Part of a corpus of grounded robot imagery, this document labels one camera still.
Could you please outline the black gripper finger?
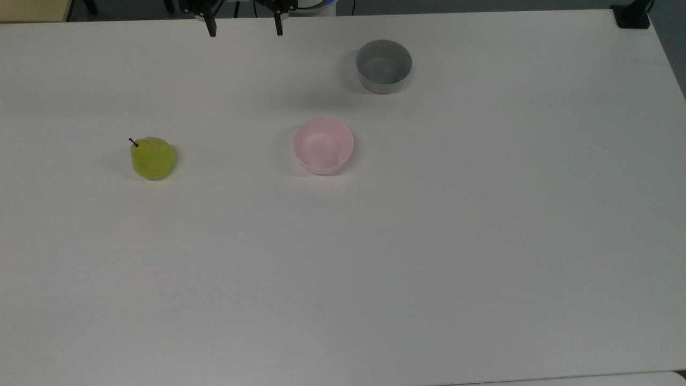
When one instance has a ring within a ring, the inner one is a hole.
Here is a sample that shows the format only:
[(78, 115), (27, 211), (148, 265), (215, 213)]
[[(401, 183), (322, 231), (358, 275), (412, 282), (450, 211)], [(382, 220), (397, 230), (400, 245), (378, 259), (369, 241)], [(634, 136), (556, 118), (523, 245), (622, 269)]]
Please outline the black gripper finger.
[(217, 25), (215, 16), (222, 4), (223, 1), (180, 1), (180, 10), (185, 14), (192, 14), (196, 19), (203, 21), (209, 36), (216, 37)]
[(276, 0), (256, 1), (256, 3), (272, 12), (278, 36), (284, 34), (284, 20), (289, 17), (289, 13), (298, 10), (298, 1)]

